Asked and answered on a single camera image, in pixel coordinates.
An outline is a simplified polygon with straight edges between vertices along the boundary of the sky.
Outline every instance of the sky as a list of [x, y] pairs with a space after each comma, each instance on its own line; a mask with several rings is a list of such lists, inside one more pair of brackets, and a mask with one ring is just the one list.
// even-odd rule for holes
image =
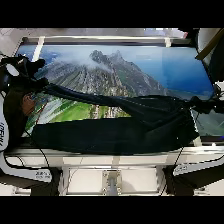
[[58, 52], [61, 56], [56, 60], [76, 61], [79, 64], [87, 64], [91, 67], [95, 66], [95, 64], [89, 60], [89, 55], [94, 50], [102, 51], [105, 55], [110, 55], [119, 50], [124, 60], [134, 62], [144, 73], [152, 76], [166, 88], [198, 94], [211, 94], [213, 92], [212, 85], [201, 61], [195, 59], [197, 52], [194, 48], [115, 45], [44, 45], [41, 52]]

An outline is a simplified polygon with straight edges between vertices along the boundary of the rocky mountain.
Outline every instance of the rocky mountain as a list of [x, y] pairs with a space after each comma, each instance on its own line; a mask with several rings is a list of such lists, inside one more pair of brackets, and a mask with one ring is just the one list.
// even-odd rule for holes
[[89, 59], [92, 66], [54, 60], [37, 77], [72, 90], [118, 96], [167, 95], [168, 90], [133, 62], [125, 61], [119, 51], [104, 55], [94, 50]]

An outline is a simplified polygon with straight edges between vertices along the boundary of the landscape poster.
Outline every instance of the landscape poster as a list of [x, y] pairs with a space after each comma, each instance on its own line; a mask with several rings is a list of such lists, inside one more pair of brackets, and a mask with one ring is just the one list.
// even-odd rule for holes
[[[24, 45], [17, 54], [25, 54], [31, 60], [34, 50], [34, 46]], [[165, 95], [181, 99], [198, 96], [208, 100], [213, 94], [213, 87], [201, 61], [195, 59], [196, 54], [194, 48], [186, 47], [44, 45], [40, 58], [46, 60], [46, 65], [35, 76], [91, 94], [130, 97]], [[35, 111], [29, 117], [26, 128], [32, 132], [36, 123], [120, 116], [129, 115], [120, 108], [38, 94]], [[217, 117], [214, 113], [208, 120], [209, 124], [204, 116], [199, 115], [198, 122], [202, 127], [198, 127], [199, 133], [221, 135], [224, 116]]]

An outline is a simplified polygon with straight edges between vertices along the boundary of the metal bracket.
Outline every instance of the metal bracket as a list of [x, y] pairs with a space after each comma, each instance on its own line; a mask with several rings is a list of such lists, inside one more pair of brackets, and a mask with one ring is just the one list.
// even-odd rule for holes
[[121, 195], [122, 178], [120, 170], [104, 170], [102, 178], [102, 193], [106, 196]]

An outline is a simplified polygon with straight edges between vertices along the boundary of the folded black fabric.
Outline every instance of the folded black fabric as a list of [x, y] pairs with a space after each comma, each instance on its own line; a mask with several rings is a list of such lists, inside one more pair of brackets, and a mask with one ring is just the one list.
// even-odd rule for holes
[[36, 125], [32, 137], [42, 148], [83, 154], [133, 155], [177, 150], [198, 137], [189, 107], [178, 98], [101, 96], [56, 85], [48, 86], [46, 93], [120, 107], [131, 117]]

